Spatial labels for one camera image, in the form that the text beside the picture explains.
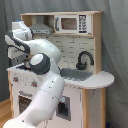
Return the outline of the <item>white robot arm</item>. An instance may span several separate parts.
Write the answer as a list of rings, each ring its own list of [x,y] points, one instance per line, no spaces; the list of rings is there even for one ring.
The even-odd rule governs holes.
[[[34,39],[32,30],[23,21],[12,23],[5,41],[32,56],[29,66],[40,85],[30,105],[18,117],[8,120],[3,128],[37,128],[53,116],[63,93],[65,82],[58,67],[60,50],[46,39]]]

